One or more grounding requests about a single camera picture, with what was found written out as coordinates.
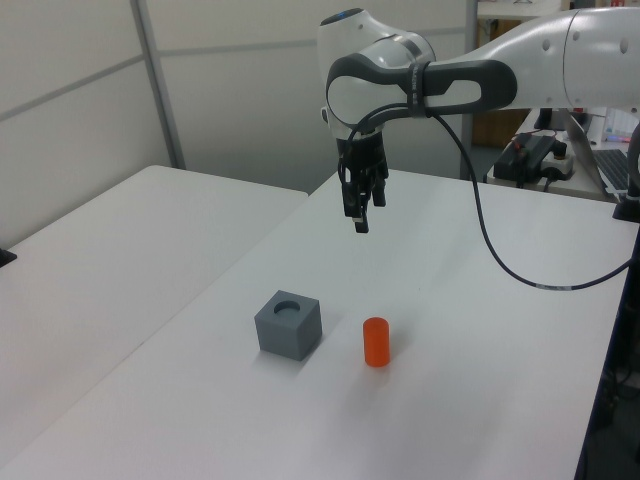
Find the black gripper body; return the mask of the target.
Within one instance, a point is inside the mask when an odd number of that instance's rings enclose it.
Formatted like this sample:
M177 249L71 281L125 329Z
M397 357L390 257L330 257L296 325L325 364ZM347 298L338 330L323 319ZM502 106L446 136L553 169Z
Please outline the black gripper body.
M346 140L336 140L339 163L338 177L342 184L346 184L346 170L350 170L350 178L365 170L371 170L376 174L376 182L386 184L389 176L386 154L384 150L383 133L381 131L365 136L357 137L350 144Z

